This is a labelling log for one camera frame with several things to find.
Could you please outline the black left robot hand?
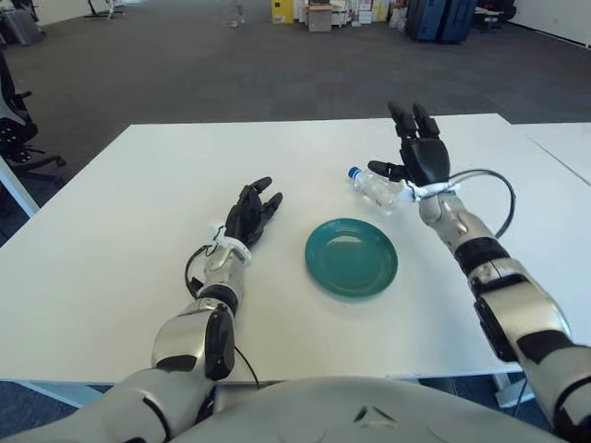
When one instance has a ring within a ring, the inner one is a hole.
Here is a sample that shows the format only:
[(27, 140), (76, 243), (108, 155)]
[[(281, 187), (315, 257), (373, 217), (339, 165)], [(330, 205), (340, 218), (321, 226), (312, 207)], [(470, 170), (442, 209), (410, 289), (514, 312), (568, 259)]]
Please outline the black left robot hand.
[(225, 235), (239, 240), (248, 249), (258, 242), (283, 201), (283, 194), (279, 192), (262, 202), (260, 195), (271, 184), (272, 179), (266, 176), (244, 186), (226, 218)]

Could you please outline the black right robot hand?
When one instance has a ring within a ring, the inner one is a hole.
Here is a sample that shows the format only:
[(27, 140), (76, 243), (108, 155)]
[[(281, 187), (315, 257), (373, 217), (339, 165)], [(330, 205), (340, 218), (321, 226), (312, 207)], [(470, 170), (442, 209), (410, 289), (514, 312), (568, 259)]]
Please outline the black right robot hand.
[(401, 141), (402, 163), (370, 161), (368, 169), (395, 183), (407, 180), (416, 186), (429, 186), (447, 182), (450, 158), (435, 119), (417, 102), (412, 104), (412, 112), (396, 102), (388, 102), (388, 110)]

